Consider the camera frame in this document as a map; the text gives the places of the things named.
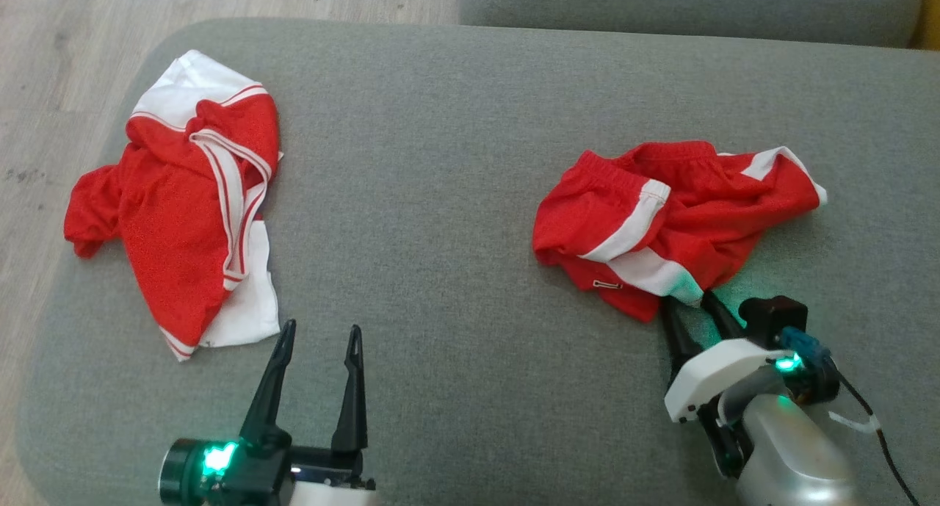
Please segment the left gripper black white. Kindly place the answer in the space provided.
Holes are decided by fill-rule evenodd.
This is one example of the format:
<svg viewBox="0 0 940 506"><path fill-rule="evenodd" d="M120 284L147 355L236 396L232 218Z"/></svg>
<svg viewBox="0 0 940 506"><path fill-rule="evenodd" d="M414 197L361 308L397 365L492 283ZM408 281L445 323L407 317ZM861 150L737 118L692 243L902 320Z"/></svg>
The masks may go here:
<svg viewBox="0 0 940 506"><path fill-rule="evenodd" d="M282 448L291 436L278 426L280 396L291 364L295 319L282 326L239 439L249 448ZM331 449L291 446L268 457L235 441L177 440L162 461L159 496L164 506L378 506L373 479L361 476L369 445L365 355L359 325L350 328L344 388Z"/></svg>

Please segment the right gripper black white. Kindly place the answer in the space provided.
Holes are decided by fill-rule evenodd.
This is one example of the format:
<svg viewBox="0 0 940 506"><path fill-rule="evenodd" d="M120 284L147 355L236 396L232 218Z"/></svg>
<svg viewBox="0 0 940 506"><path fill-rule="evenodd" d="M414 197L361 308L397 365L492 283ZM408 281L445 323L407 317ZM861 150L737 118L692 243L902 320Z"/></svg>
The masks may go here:
<svg viewBox="0 0 940 506"><path fill-rule="evenodd" d="M679 316L681 302L662 298L662 334L669 353L669 386L664 404L674 423L698 422L723 478L738 479L754 452L743 426L752 399L782 396L801 407L832 402L839 378L831 366L814 366L790 350L767 350L743 338L731 309L705 291L701 307L711 316L722 341L704 350Z"/></svg>

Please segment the small grey sofa cushion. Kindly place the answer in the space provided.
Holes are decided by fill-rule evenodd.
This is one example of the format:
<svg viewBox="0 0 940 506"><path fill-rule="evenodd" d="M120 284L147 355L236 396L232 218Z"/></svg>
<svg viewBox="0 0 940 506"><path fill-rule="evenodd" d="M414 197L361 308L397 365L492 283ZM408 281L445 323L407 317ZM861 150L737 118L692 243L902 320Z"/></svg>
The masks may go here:
<svg viewBox="0 0 940 506"><path fill-rule="evenodd" d="M458 0L461 24L903 48L921 0Z"/></svg>

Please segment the red white sports shorts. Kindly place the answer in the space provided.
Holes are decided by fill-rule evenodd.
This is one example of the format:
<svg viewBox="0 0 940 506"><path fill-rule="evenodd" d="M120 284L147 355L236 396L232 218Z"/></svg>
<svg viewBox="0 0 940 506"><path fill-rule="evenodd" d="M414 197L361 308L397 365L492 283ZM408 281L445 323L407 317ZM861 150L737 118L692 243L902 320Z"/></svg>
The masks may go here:
<svg viewBox="0 0 940 506"><path fill-rule="evenodd" d="M532 249L575 286L650 322L660 301L695 306L730 281L768 229L827 192L786 147L721 153L710 142L585 151L536 211Z"/></svg>

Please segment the red white basketball jersey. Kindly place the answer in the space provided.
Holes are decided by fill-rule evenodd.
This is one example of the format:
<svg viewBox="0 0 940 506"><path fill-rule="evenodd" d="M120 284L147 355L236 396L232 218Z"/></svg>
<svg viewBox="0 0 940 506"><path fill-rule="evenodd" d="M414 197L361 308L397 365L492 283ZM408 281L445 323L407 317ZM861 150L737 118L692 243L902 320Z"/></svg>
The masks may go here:
<svg viewBox="0 0 940 506"><path fill-rule="evenodd" d="M64 236L83 259L122 242L179 361L278 334L262 208L283 158L261 82L191 50L134 105L120 161L84 174Z"/></svg>

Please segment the mustard yellow cushion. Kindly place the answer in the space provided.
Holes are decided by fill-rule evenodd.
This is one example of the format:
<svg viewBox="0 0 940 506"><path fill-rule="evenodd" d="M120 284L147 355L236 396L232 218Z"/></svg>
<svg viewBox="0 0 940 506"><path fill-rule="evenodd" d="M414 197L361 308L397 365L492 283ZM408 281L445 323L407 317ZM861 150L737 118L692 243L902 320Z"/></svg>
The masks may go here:
<svg viewBox="0 0 940 506"><path fill-rule="evenodd" d="M910 48L940 51L940 0L921 0Z"/></svg>

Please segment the large grey sofa seat cushion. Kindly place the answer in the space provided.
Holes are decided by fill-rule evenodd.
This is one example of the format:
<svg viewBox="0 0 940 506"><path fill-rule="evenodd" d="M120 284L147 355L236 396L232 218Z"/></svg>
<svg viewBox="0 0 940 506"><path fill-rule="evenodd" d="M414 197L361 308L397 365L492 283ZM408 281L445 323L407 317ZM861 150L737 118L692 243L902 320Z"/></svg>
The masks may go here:
<svg viewBox="0 0 940 506"><path fill-rule="evenodd" d="M266 200L297 320L279 422L326 446L364 335L366 475L385 504L735 506L662 405L657 325L531 251L538 202L591 149L785 145L825 187L721 298L785 294L940 506L940 54L476 26L209 21L171 35L118 111L197 48L262 82L286 155Z"/></svg>

